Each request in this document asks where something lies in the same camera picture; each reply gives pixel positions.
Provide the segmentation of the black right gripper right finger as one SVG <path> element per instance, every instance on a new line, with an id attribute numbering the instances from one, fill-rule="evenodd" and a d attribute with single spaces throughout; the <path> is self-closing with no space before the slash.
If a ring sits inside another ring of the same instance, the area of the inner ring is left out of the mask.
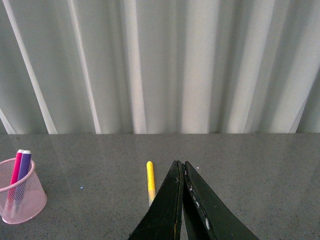
<path id="1" fill-rule="evenodd" d="M 183 212 L 189 240 L 257 240 L 190 162 L 183 164 Z"/>

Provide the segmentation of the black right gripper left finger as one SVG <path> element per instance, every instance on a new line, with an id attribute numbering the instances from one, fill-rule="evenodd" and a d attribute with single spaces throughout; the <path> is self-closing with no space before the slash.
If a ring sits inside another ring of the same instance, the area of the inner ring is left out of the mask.
<path id="1" fill-rule="evenodd" d="M 173 161 L 149 210 L 129 235 L 130 240 L 179 240 L 181 237 L 184 174 Z"/>

